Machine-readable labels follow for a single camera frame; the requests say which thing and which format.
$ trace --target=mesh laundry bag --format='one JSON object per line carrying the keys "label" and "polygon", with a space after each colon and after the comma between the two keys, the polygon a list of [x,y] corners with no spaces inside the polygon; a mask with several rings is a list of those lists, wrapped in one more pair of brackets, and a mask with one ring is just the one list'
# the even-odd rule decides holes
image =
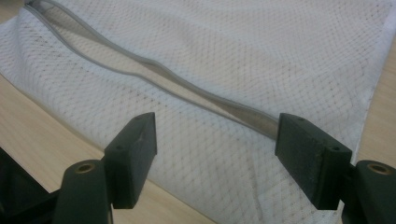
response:
{"label": "mesh laundry bag", "polygon": [[219,104],[300,115],[357,148],[394,35],[394,1],[48,2],[204,98],[172,92],[138,65],[104,66],[87,57],[97,51],[79,53],[67,27],[22,9],[0,27],[0,73],[55,117],[105,147],[132,117],[154,111],[159,154],[149,178],[217,222],[337,220],[310,204],[273,140]]}

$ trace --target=wooden table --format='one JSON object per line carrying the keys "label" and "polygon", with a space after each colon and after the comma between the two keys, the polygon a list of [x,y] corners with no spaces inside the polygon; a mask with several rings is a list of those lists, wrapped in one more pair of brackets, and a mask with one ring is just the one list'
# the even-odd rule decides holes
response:
{"label": "wooden table", "polygon": [[[0,1],[0,22],[18,13],[21,1]],[[379,80],[361,140],[359,160],[396,167],[396,40]],[[46,190],[60,187],[64,170],[101,152],[65,128],[0,76],[0,146]],[[115,211],[116,223],[213,223],[148,181],[133,210]]]}

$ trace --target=metal screw head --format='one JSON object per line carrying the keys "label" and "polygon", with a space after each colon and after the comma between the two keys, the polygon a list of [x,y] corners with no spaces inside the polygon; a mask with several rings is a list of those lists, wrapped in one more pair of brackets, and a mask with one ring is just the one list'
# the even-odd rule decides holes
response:
{"label": "metal screw head", "polygon": [[371,171],[373,171],[377,174],[380,174],[380,175],[391,175],[392,174],[392,171],[388,167],[381,165],[381,164],[370,163],[367,165],[367,167]]}
{"label": "metal screw head", "polygon": [[95,168],[95,165],[93,163],[84,163],[81,164],[78,168],[76,168],[75,172],[76,174],[85,174],[88,173],[89,171],[93,170]]}

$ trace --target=black plastic part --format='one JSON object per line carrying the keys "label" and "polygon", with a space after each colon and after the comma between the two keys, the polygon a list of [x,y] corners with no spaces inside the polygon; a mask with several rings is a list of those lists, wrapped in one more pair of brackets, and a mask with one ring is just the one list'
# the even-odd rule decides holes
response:
{"label": "black plastic part", "polygon": [[114,208],[134,207],[156,154],[154,113],[132,119],[106,147],[103,161]]}
{"label": "black plastic part", "polygon": [[341,200],[345,204],[342,214],[343,224],[367,224],[354,184],[355,171],[355,167],[350,164],[348,172],[343,176],[341,189]]}
{"label": "black plastic part", "polygon": [[105,166],[101,161],[81,161],[67,168],[52,223],[112,223]]}
{"label": "black plastic part", "polygon": [[280,114],[276,155],[318,210],[335,210],[352,151],[306,119]]}
{"label": "black plastic part", "polygon": [[40,184],[0,148],[0,223],[47,220],[53,212],[56,198],[37,210],[31,208],[43,198],[47,200],[50,197]]}
{"label": "black plastic part", "polygon": [[396,170],[378,161],[359,161],[353,183],[368,223],[396,223]]}
{"label": "black plastic part", "polygon": [[40,201],[31,203],[26,207],[22,207],[16,213],[11,214],[10,218],[7,220],[7,223],[50,224],[53,214],[55,213],[55,206],[58,200],[58,195],[59,190],[56,190],[43,197]]}

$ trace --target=clamp jaw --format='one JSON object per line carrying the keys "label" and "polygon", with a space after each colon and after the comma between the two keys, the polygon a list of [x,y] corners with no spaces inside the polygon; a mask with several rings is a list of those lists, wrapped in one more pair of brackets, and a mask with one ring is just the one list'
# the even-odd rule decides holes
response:
{"label": "clamp jaw", "polygon": [[396,171],[378,161],[349,162],[352,150],[306,119],[281,114],[276,155],[318,210],[344,202],[347,223],[396,223]]}
{"label": "clamp jaw", "polygon": [[[9,165],[9,181],[0,183],[1,223],[109,224],[115,209],[130,209],[137,203],[149,168],[157,154],[154,113],[132,119],[106,147],[100,160],[78,162],[64,172],[59,190],[47,193],[15,161],[2,152]],[[21,203],[15,197],[2,200],[11,191],[33,192]]]}

